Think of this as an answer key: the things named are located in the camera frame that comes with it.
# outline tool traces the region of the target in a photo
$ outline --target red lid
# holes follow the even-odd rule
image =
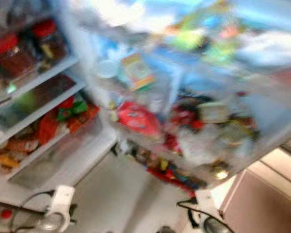
[[[5,210],[2,210],[0,217],[4,219],[8,219],[12,216],[12,213],[13,213],[12,210],[5,209]]]
[[[35,36],[43,37],[52,34],[56,30],[56,24],[52,19],[36,24],[32,31]]]
[[[18,38],[15,34],[9,34],[0,39],[0,53],[4,53],[15,47],[18,43]]]

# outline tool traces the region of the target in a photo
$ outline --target food container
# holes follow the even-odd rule
[[[11,78],[29,74],[35,69],[35,60],[25,47],[19,44],[15,34],[0,39],[0,65]]]
[[[53,20],[36,24],[32,30],[47,62],[56,63],[66,56],[65,40]]]

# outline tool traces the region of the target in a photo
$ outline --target tile floor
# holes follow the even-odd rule
[[[168,225],[182,232],[185,210],[176,202],[188,195],[148,174],[139,164],[111,153],[77,186],[73,215],[78,221],[67,233],[155,233]]]

